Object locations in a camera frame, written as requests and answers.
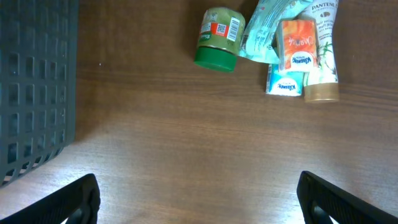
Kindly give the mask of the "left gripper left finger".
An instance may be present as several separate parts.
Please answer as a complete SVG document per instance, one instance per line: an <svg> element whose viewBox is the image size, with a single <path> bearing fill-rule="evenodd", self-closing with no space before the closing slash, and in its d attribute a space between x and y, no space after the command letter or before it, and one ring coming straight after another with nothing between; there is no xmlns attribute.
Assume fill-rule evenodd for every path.
<svg viewBox="0 0 398 224"><path fill-rule="evenodd" d="M86 174L58 191L4 218L1 223L96 224L100 190L94 174Z"/></svg>

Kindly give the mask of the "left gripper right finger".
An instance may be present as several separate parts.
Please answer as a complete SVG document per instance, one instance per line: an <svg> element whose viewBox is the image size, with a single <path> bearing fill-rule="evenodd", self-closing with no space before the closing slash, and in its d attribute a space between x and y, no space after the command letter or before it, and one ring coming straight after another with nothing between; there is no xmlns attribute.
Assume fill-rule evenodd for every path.
<svg viewBox="0 0 398 224"><path fill-rule="evenodd" d="M397 223L397 217L306 170L297 197L305 223Z"/></svg>

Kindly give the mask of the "white floral cream tube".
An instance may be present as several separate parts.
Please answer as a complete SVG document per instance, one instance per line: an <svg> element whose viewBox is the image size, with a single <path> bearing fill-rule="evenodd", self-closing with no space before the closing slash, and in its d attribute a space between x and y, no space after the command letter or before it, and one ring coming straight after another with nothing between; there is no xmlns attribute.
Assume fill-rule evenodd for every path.
<svg viewBox="0 0 398 224"><path fill-rule="evenodd" d="M340 99L338 74L333 52L333 26L339 0L314 0L299 19L312 20L316 26L317 65L304 75L304 99L307 103L323 103Z"/></svg>

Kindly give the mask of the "small teal tissue pack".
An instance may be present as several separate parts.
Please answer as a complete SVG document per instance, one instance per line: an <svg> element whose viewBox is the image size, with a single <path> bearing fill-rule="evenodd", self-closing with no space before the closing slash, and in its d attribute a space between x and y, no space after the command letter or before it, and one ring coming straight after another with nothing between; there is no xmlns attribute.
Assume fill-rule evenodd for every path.
<svg viewBox="0 0 398 224"><path fill-rule="evenodd" d="M303 90L302 72L279 73L279 66L269 64L266 83L266 94L279 96L301 96Z"/></svg>

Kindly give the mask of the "small orange tissue pack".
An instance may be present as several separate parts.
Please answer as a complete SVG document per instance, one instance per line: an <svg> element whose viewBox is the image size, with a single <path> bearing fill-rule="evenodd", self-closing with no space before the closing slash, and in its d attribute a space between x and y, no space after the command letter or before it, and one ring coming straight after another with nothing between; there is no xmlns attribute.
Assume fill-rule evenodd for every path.
<svg viewBox="0 0 398 224"><path fill-rule="evenodd" d="M308 73L318 67L315 22L283 20L277 28L279 72Z"/></svg>

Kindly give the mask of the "mint green wipes pouch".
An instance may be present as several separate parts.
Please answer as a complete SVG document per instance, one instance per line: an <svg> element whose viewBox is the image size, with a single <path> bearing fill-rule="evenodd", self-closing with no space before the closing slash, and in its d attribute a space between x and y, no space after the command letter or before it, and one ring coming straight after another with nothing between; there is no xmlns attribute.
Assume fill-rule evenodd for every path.
<svg viewBox="0 0 398 224"><path fill-rule="evenodd" d="M312 2L312 0L260 0L244 30L239 56L255 62L278 64L279 57L272 43L279 22L294 19Z"/></svg>

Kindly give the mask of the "light green item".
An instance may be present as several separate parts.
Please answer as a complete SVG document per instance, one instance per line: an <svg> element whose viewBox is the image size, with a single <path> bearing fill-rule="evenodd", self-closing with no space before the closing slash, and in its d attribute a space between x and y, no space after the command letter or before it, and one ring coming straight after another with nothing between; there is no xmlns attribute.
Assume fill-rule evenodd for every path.
<svg viewBox="0 0 398 224"><path fill-rule="evenodd" d="M219 72L233 72L246 25L243 15L227 7L212 7L198 36L195 64Z"/></svg>

